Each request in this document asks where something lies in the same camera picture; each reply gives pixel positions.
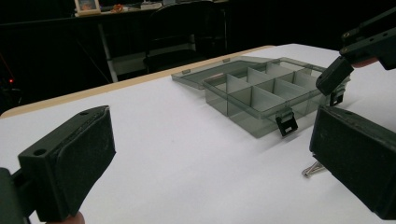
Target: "gray plastic box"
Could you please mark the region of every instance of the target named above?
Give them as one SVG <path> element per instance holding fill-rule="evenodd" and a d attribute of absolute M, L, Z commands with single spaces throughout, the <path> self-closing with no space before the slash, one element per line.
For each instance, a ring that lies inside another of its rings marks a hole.
<path fill-rule="evenodd" d="M 289 58 L 210 64 L 173 75 L 175 81 L 205 89 L 206 102 L 253 136 L 259 138 L 276 129 L 283 136 L 297 129 L 296 120 L 332 102 L 316 87 L 326 69 Z M 332 97 L 343 94 L 349 78 Z"/>

